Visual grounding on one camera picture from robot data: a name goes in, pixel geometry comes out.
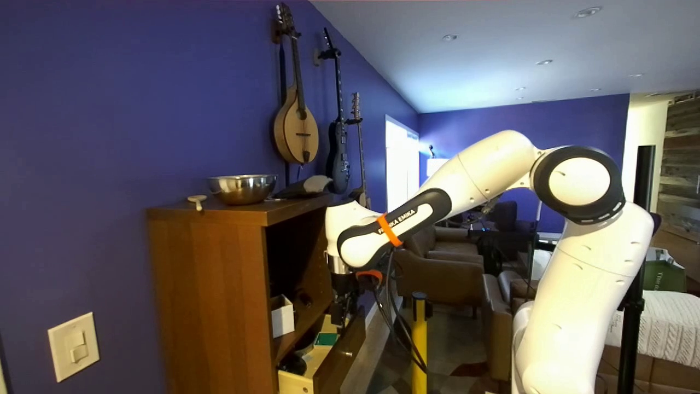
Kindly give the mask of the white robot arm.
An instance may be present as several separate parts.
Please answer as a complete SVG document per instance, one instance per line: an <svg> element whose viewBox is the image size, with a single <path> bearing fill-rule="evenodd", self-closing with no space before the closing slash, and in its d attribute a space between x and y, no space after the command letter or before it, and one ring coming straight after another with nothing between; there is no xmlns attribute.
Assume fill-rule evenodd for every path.
<svg viewBox="0 0 700 394"><path fill-rule="evenodd" d="M595 394L613 314L655 235L651 215L625 196L608 153L538 146L520 130L496 130L445 162L389 212L356 200L330 206L326 252L352 270L366 269L409 233L508 191L528 191L563 216L536 296L517 311L513 394Z"/></svg>

